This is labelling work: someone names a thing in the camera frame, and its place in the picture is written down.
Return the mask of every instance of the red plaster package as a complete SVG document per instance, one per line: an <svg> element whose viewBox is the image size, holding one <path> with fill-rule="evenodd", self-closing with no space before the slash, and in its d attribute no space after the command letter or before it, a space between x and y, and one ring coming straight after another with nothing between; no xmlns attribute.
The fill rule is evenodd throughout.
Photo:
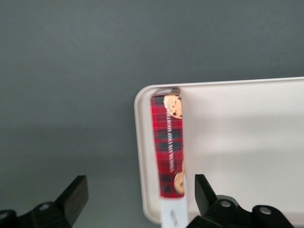
<svg viewBox="0 0 304 228"><path fill-rule="evenodd" d="M161 89L153 94L151 113L159 171L161 227L184 228L189 220L184 188L180 90Z"/></svg>

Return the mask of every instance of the plastic tray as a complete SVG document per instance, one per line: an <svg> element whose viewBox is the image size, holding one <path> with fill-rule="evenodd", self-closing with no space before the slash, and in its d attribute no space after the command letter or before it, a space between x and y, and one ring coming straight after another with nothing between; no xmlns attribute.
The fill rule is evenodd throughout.
<svg viewBox="0 0 304 228"><path fill-rule="evenodd" d="M246 210L258 204L304 225L304 77L152 85L134 103L143 211L160 223L150 97L180 87L189 217L199 214L194 175Z"/></svg>

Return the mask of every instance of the snack box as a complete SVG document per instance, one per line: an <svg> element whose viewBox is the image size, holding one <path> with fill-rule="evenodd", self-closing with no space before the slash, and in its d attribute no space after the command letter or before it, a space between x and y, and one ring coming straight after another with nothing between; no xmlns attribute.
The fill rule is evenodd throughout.
<svg viewBox="0 0 304 228"><path fill-rule="evenodd" d="M151 96L179 88L182 97L185 189L189 221L199 210L194 175L205 174L215 193L278 208L304 225L304 77L151 85L134 102L143 211L160 221L160 186Z"/></svg>
<svg viewBox="0 0 304 228"><path fill-rule="evenodd" d="M182 108L179 88L152 95L151 114L161 197L161 227L184 228L189 223L185 195Z"/></svg>

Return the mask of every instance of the metal screw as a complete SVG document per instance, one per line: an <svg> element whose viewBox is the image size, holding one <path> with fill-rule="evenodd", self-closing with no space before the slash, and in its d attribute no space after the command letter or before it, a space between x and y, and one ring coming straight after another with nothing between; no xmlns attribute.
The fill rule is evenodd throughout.
<svg viewBox="0 0 304 228"><path fill-rule="evenodd" d="M3 219L3 218L5 218L5 217L7 217L8 215L9 215L8 212L1 213L1 214L0 214L0 219Z"/></svg>
<svg viewBox="0 0 304 228"><path fill-rule="evenodd" d="M271 214L271 210L265 207L261 207L260 211L265 214L265 215L270 215Z"/></svg>
<svg viewBox="0 0 304 228"><path fill-rule="evenodd" d="M221 205L225 208L229 208L231 206L231 203L229 203L228 201L221 201Z"/></svg>
<svg viewBox="0 0 304 228"><path fill-rule="evenodd" d="M39 210L46 210L48 208L49 208L49 205L47 203L44 203L39 207Z"/></svg>

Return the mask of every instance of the gray wall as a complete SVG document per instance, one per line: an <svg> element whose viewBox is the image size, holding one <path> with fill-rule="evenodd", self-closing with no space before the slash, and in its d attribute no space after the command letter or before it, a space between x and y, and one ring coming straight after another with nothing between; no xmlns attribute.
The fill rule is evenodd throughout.
<svg viewBox="0 0 304 228"><path fill-rule="evenodd" d="M143 215L133 101L151 84L304 76L304 1L0 1L0 209L86 174L75 228Z"/></svg>

